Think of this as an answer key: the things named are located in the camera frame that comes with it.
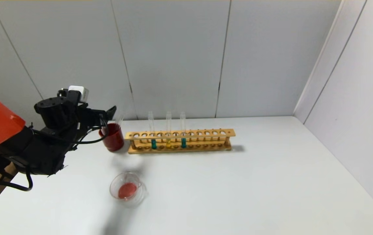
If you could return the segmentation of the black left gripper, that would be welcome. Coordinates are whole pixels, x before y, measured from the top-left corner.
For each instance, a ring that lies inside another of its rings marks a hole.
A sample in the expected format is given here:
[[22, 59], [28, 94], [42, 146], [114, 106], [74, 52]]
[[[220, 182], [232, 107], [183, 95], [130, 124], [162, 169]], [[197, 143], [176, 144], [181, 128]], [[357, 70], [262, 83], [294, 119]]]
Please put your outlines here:
[[77, 116], [79, 122], [83, 125], [88, 127], [101, 127], [106, 119], [112, 120], [114, 118], [116, 109], [116, 105], [112, 106], [112, 108], [107, 111], [78, 107]]

